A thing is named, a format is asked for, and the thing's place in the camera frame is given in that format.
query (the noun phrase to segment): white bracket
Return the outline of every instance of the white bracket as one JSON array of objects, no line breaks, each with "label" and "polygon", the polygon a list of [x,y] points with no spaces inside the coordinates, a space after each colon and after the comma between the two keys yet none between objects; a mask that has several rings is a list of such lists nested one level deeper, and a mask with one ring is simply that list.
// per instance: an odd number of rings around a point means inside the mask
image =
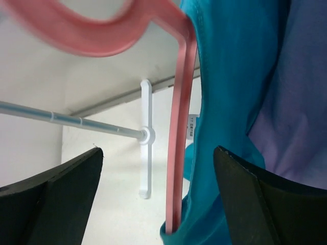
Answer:
[{"label": "white bracket", "polygon": [[149,80],[141,82],[142,101],[142,128],[144,138],[139,140],[141,144],[141,184],[139,196],[148,199],[151,196],[152,184],[152,144],[155,140],[155,132],[152,128],[152,86]]}]

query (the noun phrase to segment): pink hanger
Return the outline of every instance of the pink hanger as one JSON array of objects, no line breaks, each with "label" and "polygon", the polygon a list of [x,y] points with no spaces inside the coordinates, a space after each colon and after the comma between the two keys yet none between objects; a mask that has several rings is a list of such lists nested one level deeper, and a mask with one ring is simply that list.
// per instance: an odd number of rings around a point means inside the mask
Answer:
[{"label": "pink hanger", "polygon": [[170,0],[128,0],[107,21],[83,17],[56,0],[0,0],[23,26],[51,45],[91,57],[119,54],[133,46],[154,21],[179,44],[169,132],[166,233],[181,222],[186,125],[197,50],[190,19]]}]

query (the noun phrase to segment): clothing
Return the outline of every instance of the clothing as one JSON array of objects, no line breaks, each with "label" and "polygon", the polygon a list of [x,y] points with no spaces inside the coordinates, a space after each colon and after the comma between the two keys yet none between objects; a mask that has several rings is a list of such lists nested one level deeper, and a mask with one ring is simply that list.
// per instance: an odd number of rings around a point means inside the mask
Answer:
[{"label": "clothing", "polygon": [[268,94],[249,137],[267,170],[327,189],[327,2],[293,0]]},{"label": "clothing", "polygon": [[276,0],[184,0],[197,34],[202,104],[182,223],[165,244],[230,244],[217,187],[213,152],[218,145],[264,168],[247,137],[274,70],[286,11]]}]

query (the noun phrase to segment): ceiling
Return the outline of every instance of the ceiling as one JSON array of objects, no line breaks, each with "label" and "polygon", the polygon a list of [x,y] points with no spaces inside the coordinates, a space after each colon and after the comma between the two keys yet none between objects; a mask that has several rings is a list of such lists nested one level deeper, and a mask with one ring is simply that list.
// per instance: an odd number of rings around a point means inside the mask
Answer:
[{"label": "ceiling", "polygon": [[[87,17],[108,19],[123,0],[62,0]],[[0,100],[74,114],[175,73],[177,41],[155,24],[126,52],[79,57],[38,40],[0,15]]]}]

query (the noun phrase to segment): clothing tag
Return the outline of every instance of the clothing tag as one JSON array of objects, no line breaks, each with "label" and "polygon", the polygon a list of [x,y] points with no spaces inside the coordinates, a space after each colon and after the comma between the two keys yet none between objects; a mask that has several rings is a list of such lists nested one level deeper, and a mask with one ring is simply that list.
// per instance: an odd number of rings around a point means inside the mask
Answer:
[{"label": "clothing tag", "polygon": [[188,129],[186,132],[186,139],[193,140],[194,139],[194,129],[196,125],[196,119],[199,117],[197,114],[189,114],[188,118]]}]

